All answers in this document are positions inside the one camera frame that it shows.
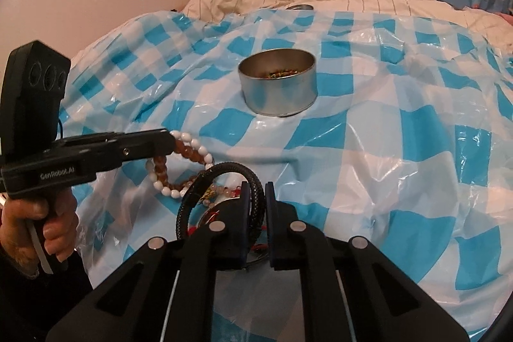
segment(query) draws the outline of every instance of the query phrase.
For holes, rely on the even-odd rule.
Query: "bead bracelet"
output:
[[[214,158],[208,152],[207,148],[201,145],[198,139],[192,138],[190,134],[178,130],[171,131],[171,135],[173,135],[176,140],[176,148],[174,151],[176,154],[180,154],[193,163],[202,164],[205,167],[204,170],[208,170],[214,166]],[[184,197],[198,175],[193,175],[181,183],[172,184],[169,182],[166,162],[167,158],[165,156],[154,157],[146,161],[146,170],[149,173],[148,178],[153,183],[153,186],[164,196],[180,199]],[[223,195],[226,198],[237,197],[238,193],[240,193],[240,188],[230,190],[228,187],[212,184],[200,201],[204,206],[209,207],[217,196]]]

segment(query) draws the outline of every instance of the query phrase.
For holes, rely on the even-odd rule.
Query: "metal tin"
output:
[[[269,79],[277,71],[298,73]],[[277,48],[253,54],[239,65],[240,84],[248,107],[261,115],[290,116],[317,99],[315,57],[304,50]]]
[[[306,3],[302,3],[300,5],[289,6],[287,9],[288,10],[313,11],[314,7],[312,5],[307,5]]]
[[[212,222],[216,219],[216,213],[220,208],[224,208],[225,204],[224,202],[230,203],[232,200],[239,200],[238,197],[227,197],[219,201],[219,198],[216,199],[217,203],[214,203],[213,205],[210,205],[209,208],[201,215],[201,218],[198,222],[198,227],[202,227],[203,225]]]

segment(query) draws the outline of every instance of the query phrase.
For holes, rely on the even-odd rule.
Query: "human hand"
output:
[[[43,226],[46,252],[55,254],[60,262],[68,258],[74,250],[76,228],[79,224],[75,213],[76,206],[71,189],[61,191],[55,199],[56,215],[49,218]],[[47,215],[48,203],[44,199],[7,199],[2,210],[0,245],[28,274],[37,270],[39,259],[25,221],[38,221]]]

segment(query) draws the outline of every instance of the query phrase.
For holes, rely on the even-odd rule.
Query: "pink cloth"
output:
[[[512,15],[507,15],[506,13],[502,13],[502,12],[497,12],[496,15],[499,15],[500,17],[504,18],[508,22],[508,24],[513,25],[513,16]]]

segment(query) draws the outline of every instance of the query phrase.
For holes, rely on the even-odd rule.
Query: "finger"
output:
[[[76,198],[73,196],[70,188],[61,190],[55,198],[55,213],[61,216],[66,212],[74,212],[76,210]]]
[[[73,251],[75,250],[75,245],[68,246],[65,250],[60,251],[57,253],[57,260],[62,263],[65,259],[68,259],[71,254],[73,254]]]
[[[71,229],[65,235],[62,235],[56,239],[46,240],[45,249],[50,255],[58,254],[61,251],[66,250],[70,245],[75,245],[76,240],[76,229]]]
[[[2,222],[13,222],[17,219],[33,219],[37,221],[48,215],[48,203],[44,199],[7,200],[2,211]]]
[[[79,225],[79,217],[75,212],[66,212],[62,216],[48,219],[43,226],[45,239],[56,239],[65,235],[70,229],[76,229]]]

